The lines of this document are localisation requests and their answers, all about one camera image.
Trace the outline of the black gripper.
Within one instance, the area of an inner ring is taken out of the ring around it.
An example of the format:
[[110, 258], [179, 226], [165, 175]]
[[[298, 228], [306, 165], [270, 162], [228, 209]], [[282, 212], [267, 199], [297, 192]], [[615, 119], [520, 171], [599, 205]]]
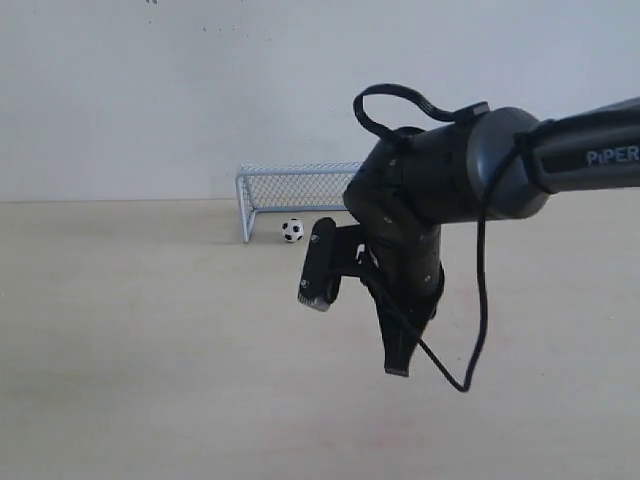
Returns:
[[[379, 285], [387, 293], [385, 299], [375, 299], [384, 370], [408, 377], [417, 337], [435, 316], [444, 291], [441, 226], [429, 225], [407, 237], [393, 237], [389, 230], [376, 234], [363, 226], [361, 236], [377, 269]], [[401, 315], [393, 311], [394, 306]]]

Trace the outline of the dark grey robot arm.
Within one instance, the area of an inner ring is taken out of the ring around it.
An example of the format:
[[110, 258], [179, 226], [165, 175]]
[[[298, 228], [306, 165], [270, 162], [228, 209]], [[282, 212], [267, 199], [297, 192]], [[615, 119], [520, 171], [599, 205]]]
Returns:
[[445, 224], [519, 220], [565, 191], [639, 183], [639, 102], [541, 121], [515, 107], [380, 140], [343, 200], [362, 226], [364, 282], [388, 374], [407, 376], [444, 291]]

